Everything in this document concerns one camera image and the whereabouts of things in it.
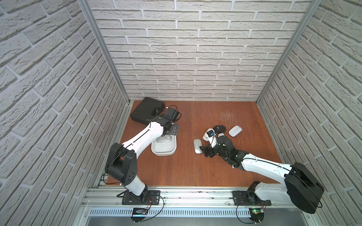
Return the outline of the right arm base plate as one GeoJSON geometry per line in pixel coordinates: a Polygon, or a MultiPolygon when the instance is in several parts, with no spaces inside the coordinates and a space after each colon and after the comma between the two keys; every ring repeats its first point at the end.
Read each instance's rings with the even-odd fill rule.
{"type": "Polygon", "coordinates": [[[232,191],[234,205],[247,205],[247,206],[271,206],[270,200],[263,201],[257,197],[254,192],[251,191],[232,191]]]}

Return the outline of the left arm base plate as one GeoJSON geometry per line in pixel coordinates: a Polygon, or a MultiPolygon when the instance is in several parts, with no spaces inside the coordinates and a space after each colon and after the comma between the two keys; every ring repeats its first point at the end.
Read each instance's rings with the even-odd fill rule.
{"type": "Polygon", "coordinates": [[[159,205],[160,190],[148,190],[140,196],[136,196],[130,191],[121,194],[122,205],[159,205]]]}

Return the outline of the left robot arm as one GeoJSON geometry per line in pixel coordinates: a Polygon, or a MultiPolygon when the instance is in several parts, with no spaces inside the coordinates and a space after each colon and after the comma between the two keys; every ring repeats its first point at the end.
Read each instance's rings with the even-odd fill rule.
{"type": "Polygon", "coordinates": [[[104,173],[119,181],[134,195],[143,196],[147,186],[137,176],[137,159],[154,140],[170,132],[181,116],[178,112],[175,116],[156,116],[130,140],[122,144],[114,143],[110,148],[104,173]]]}

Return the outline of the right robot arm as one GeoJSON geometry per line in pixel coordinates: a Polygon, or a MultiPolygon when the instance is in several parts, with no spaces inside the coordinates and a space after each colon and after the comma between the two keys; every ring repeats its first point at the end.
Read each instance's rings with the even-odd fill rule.
{"type": "Polygon", "coordinates": [[[276,163],[249,152],[236,149],[225,135],[210,137],[208,146],[200,146],[205,157],[220,156],[230,166],[268,177],[276,184],[257,182],[251,185],[253,197],[261,201],[275,200],[294,204],[300,210],[314,214],[322,208],[321,198],[324,187],[311,171],[301,163],[293,165],[276,163]]]}

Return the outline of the silver mouse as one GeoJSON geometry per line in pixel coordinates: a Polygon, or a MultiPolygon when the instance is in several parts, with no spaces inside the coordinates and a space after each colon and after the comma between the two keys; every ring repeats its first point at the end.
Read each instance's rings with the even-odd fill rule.
{"type": "Polygon", "coordinates": [[[202,150],[201,150],[201,146],[202,146],[202,141],[200,139],[194,139],[193,140],[193,144],[194,144],[194,150],[196,154],[201,154],[202,150]]]}

